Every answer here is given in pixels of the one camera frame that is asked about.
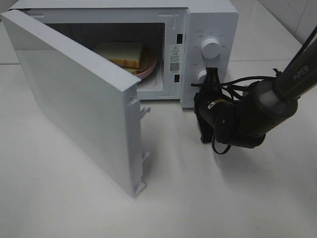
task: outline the white knob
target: white knob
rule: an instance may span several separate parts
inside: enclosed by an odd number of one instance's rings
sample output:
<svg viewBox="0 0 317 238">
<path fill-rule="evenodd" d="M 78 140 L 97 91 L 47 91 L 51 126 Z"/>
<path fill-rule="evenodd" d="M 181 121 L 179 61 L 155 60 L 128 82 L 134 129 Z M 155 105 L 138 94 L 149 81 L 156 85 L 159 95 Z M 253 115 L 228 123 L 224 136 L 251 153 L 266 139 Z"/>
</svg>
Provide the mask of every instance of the white knob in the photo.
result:
<svg viewBox="0 0 317 238">
<path fill-rule="evenodd" d="M 207 59 L 213 59 L 220 54 L 220 42 L 215 37 L 205 39 L 201 48 L 203 56 Z"/>
<path fill-rule="evenodd" d="M 207 71 L 206 70 L 203 70 L 203 71 L 200 71 L 197 75 L 197 81 L 198 83 L 203 83 L 205 78 L 206 78 L 206 75 L 207 75 Z"/>
</svg>

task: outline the microwave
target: microwave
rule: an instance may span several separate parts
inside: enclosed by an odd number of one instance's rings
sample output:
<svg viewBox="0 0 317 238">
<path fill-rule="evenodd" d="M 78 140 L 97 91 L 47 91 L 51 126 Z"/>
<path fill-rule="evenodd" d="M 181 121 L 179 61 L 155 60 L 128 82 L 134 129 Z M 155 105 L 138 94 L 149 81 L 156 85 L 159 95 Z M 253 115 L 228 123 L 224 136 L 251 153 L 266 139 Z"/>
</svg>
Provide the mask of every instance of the microwave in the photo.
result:
<svg viewBox="0 0 317 238">
<path fill-rule="evenodd" d="M 192 108 L 206 67 L 223 81 L 238 13 L 229 0 L 19 0 L 1 18 L 39 108 L 133 196 L 149 155 L 140 100 Z M 151 73 L 141 79 L 94 52 L 111 42 L 151 49 Z"/>
</svg>

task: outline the microwave door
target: microwave door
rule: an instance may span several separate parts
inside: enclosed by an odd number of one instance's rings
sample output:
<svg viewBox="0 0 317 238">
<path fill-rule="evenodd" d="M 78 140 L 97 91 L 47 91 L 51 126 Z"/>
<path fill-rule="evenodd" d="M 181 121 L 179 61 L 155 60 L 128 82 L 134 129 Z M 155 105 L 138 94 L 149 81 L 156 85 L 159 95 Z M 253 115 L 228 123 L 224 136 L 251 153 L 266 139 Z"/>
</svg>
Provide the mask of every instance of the microwave door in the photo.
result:
<svg viewBox="0 0 317 238">
<path fill-rule="evenodd" d="M 145 186 L 139 79 L 18 10 L 2 20 L 39 108 L 134 196 Z"/>
</svg>

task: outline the qr code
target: qr code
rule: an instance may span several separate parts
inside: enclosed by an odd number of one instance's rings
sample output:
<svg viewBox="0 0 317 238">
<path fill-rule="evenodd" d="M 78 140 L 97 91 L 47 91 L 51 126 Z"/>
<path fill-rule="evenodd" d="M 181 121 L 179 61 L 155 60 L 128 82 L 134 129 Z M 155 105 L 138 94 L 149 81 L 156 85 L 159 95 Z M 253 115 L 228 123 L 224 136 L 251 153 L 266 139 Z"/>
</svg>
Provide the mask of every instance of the qr code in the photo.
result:
<svg viewBox="0 0 317 238">
<path fill-rule="evenodd" d="M 170 63 L 170 71 L 179 71 L 179 63 Z"/>
</svg>

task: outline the robotic arm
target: robotic arm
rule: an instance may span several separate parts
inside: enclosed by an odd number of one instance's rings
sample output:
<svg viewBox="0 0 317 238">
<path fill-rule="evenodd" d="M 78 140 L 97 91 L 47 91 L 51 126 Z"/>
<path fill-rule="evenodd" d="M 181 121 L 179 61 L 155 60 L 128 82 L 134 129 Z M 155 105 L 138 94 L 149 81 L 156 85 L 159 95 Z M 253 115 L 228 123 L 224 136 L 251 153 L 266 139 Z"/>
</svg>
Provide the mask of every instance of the robotic arm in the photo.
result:
<svg viewBox="0 0 317 238">
<path fill-rule="evenodd" d="M 317 27 L 284 72 L 274 69 L 276 77 L 246 77 L 220 83 L 217 68 L 207 68 L 203 84 L 192 84 L 200 87 L 194 100 L 201 141 L 211 142 L 218 154 L 225 154 L 230 146 L 254 148 L 262 144 L 267 132 L 293 116 L 297 100 L 317 84 L 317 40 L 308 46 L 316 31 Z M 251 79 L 262 81 L 248 87 L 234 85 Z M 243 91 L 243 96 L 235 90 Z M 228 145 L 222 153 L 215 149 L 215 140 Z"/>
</svg>

